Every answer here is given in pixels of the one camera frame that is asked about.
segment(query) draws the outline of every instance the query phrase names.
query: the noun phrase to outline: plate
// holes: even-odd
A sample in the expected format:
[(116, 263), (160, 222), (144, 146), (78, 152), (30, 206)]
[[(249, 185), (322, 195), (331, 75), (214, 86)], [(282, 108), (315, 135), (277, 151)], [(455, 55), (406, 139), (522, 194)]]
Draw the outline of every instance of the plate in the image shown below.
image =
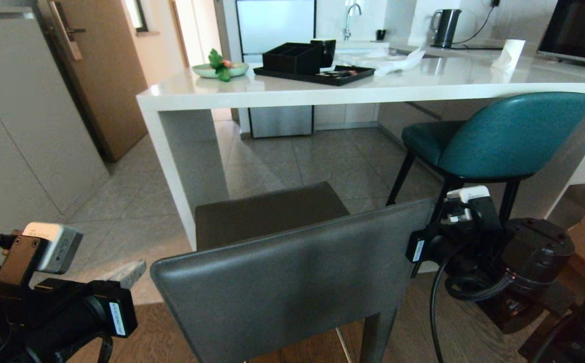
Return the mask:
[[(248, 64), (236, 62), (232, 64), (232, 68), (230, 68), (230, 77), (242, 76), (249, 68), (250, 65)], [(194, 73), (203, 78), (216, 78), (216, 69), (212, 68), (210, 64), (195, 65), (191, 69), (193, 69)]]

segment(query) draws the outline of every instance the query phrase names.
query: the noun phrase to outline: chair backrest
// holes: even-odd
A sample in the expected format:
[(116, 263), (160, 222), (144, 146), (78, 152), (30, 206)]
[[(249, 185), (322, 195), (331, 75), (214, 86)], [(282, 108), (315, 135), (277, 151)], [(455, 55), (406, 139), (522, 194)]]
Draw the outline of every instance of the chair backrest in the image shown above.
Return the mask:
[(582, 93), (540, 92), (502, 99), (458, 130), (438, 166), (467, 177), (534, 174), (583, 117)]
[(244, 361), (398, 307), (432, 200), (159, 260), (151, 276), (202, 363)]

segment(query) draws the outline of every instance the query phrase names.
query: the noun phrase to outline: television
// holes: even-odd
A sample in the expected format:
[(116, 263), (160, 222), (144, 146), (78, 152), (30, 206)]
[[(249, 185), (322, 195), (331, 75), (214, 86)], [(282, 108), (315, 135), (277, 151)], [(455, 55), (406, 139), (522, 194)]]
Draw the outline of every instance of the television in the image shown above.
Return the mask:
[(585, 0), (558, 0), (539, 53), (585, 62)]

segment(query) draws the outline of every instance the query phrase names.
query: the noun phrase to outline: faucet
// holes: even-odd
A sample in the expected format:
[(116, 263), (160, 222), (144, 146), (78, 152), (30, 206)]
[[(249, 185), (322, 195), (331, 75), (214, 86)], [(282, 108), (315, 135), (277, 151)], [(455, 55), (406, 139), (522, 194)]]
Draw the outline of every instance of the faucet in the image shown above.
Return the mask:
[(347, 41), (348, 38), (350, 38), (350, 12), (353, 10), (353, 8), (356, 8), (360, 15), (362, 14), (362, 9), (357, 3), (352, 4), (348, 8), (348, 11), (346, 12), (346, 27), (344, 28), (344, 41)]

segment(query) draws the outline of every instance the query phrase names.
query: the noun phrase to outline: green leaves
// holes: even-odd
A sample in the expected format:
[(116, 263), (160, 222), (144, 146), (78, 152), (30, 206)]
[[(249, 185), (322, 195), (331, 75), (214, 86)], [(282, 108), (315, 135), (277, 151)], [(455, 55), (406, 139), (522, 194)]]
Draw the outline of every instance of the green leaves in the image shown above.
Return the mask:
[(210, 66), (216, 69), (216, 76), (223, 82), (230, 81), (230, 70), (223, 64), (223, 56), (218, 54), (216, 49), (212, 48), (209, 55)]

